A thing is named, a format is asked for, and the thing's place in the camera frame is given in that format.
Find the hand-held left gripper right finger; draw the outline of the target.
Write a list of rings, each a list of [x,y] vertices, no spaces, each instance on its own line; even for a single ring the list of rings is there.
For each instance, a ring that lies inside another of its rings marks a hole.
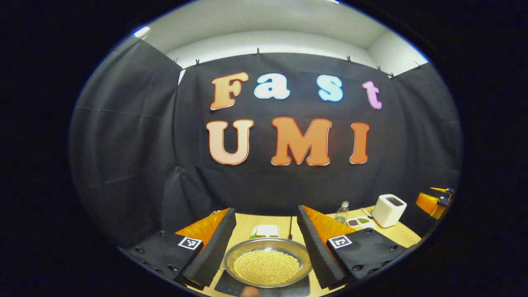
[[[305,205],[298,206],[297,223],[322,289],[366,278],[407,250],[373,228],[356,231]]]

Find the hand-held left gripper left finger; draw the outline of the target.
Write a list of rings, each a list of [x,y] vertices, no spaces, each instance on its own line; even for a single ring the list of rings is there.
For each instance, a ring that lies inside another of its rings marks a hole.
[[[204,289],[210,286],[236,227],[232,207],[180,231],[157,231],[126,249],[126,255],[169,282]]]

